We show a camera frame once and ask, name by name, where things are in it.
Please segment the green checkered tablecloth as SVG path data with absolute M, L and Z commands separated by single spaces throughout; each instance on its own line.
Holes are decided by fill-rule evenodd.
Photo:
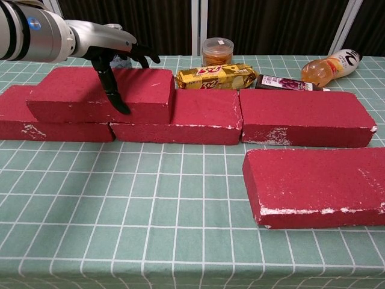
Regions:
M 0 95 L 53 64 L 0 61 Z M 234 146 L 0 140 L 0 289 L 385 289 L 385 227 L 273 230 Z

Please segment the clear plastic snack jar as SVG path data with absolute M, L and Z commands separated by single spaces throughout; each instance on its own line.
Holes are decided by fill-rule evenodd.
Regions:
M 203 42 L 202 66 L 230 64 L 233 57 L 234 43 L 226 38 L 212 37 Z

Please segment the red brick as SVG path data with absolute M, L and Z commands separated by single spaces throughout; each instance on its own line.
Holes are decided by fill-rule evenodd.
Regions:
M 174 76 L 168 69 L 114 69 L 119 93 L 130 114 L 118 112 L 108 100 L 91 67 L 59 67 L 31 88 L 26 104 L 34 117 L 54 123 L 168 124 Z
M 111 142 L 107 123 L 47 123 L 37 120 L 26 104 L 33 85 L 12 85 L 0 95 L 0 140 Z
M 252 149 L 242 171 L 268 229 L 385 226 L 385 148 Z
M 169 124 L 111 123 L 116 138 L 128 142 L 236 145 L 242 113 L 236 90 L 176 90 Z
M 241 90 L 244 143 L 366 147 L 377 124 L 350 92 Z

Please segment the light blue drink can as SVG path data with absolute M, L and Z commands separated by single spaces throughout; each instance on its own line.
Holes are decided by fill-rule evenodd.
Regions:
M 115 55 L 112 61 L 110 62 L 112 68 L 132 68 L 131 59 L 127 56 Z

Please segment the yellow biscuit packet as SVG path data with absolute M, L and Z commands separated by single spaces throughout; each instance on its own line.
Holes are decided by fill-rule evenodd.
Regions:
M 239 90 L 251 86 L 258 76 L 250 65 L 236 63 L 180 70 L 176 81 L 180 89 Z

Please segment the orange juice bottle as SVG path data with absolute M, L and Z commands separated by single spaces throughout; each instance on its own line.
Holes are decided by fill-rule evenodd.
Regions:
M 352 49 L 342 49 L 326 58 L 307 63 L 301 70 L 301 80 L 325 87 L 330 81 L 352 73 L 362 57 Z

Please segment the white partition frame post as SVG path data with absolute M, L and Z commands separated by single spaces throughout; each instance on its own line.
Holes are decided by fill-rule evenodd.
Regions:
M 208 0 L 191 0 L 191 53 L 199 56 L 207 39 Z
M 345 12 L 340 20 L 340 24 L 328 51 L 328 55 L 342 49 L 343 44 L 348 36 L 352 24 L 360 10 L 363 0 L 349 0 L 345 8 Z
M 59 15 L 61 18 L 64 19 L 58 0 L 41 0 L 41 1 L 49 11 Z

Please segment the dark ribbed partition panel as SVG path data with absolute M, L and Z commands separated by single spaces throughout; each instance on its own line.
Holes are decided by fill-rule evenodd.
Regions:
M 191 55 L 191 0 L 58 0 L 65 19 L 117 23 L 159 55 Z
M 209 0 L 208 37 L 235 55 L 326 55 L 349 0 Z
M 342 49 L 385 57 L 385 0 L 363 0 Z

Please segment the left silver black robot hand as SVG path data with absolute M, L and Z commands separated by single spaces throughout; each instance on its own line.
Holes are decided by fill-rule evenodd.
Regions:
M 122 114 L 129 114 L 131 111 L 120 96 L 110 62 L 119 56 L 122 59 L 131 58 L 141 67 L 148 68 L 147 58 L 159 63 L 159 55 L 152 48 L 138 44 L 127 31 L 83 20 L 66 20 L 66 24 L 75 35 L 72 56 L 91 61 L 112 106 Z

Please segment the dark purple grape drink bottle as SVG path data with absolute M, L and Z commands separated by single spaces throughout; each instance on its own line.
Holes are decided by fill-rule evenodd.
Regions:
M 318 87 L 311 82 L 304 82 L 288 78 L 280 78 L 270 75 L 259 75 L 256 81 L 255 89 L 265 90 L 295 90 L 295 91 L 324 91 L 330 89 Z

